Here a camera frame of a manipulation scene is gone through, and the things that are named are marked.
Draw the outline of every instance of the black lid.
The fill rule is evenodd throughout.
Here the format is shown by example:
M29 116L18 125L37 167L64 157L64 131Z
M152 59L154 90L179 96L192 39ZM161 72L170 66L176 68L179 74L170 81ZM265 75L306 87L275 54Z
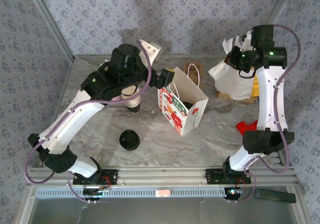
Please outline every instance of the black lid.
M135 131L126 130L123 133L121 133L119 142L124 149L128 151L133 151L137 149L137 147L139 146L140 139Z

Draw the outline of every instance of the yellow object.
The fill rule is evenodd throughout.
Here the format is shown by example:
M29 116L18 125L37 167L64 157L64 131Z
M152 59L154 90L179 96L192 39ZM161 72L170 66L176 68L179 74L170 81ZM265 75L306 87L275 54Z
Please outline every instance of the yellow object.
M252 92L251 92L251 98L259 97L259 83L258 83L258 78L255 75L254 80L253 80L253 86L252 86Z

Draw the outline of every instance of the crumpled paper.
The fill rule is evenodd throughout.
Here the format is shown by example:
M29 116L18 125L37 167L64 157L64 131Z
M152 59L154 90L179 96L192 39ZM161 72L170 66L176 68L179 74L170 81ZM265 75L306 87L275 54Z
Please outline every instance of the crumpled paper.
M242 44L239 41L239 36L237 36L234 45L240 47L241 51L252 50L251 31L247 32ZM225 53L228 54L233 47L233 38L228 41L224 40L222 46ZM252 76L253 72L253 70L250 70L248 74L241 72L241 75L249 77ZM214 85L217 91L227 93L233 100L243 100L251 97L254 79L241 78L239 71L227 65L224 60L210 69L209 74L214 78Z

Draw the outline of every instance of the marble table surface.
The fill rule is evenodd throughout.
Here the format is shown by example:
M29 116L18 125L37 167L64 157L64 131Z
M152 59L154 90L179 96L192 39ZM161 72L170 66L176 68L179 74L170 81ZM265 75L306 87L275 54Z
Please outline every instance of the marble table surface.
M216 98L214 80L208 70L223 57L161 56L153 64L157 70L180 67L186 61L204 65L203 91L209 97L206 110L197 128L181 137L160 112L156 88L148 88L141 97L140 112L130 113L125 105L108 105L93 116L70 143L77 155L92 156L103 166L221 166L227 156L242 145L236 129L240 121L258 119L259 105ZM98 68L102 57L76 58L71 70L62 112L73 100L82 81ZM120 134L132 129L140 137L140 146L127 151L119 144Z

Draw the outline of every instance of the blue floral wallpaper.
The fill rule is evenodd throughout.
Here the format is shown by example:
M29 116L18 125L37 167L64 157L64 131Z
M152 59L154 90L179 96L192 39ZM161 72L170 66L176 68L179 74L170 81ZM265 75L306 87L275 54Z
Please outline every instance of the blue floral wallpaper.
M292 27L301 41L300 61L284 83L285 115L295 132L291 162L306 192L313 223L320 224L320 0L290 0L278 23ZM275 36L293 61L295 39L280 29Z
M111 54L138 38L163 53L215 54L263 23L275 0L45 0L72 53Z
M0 223L10 224L26 182L27 137L48 126L69 62L32 0L0 0Z

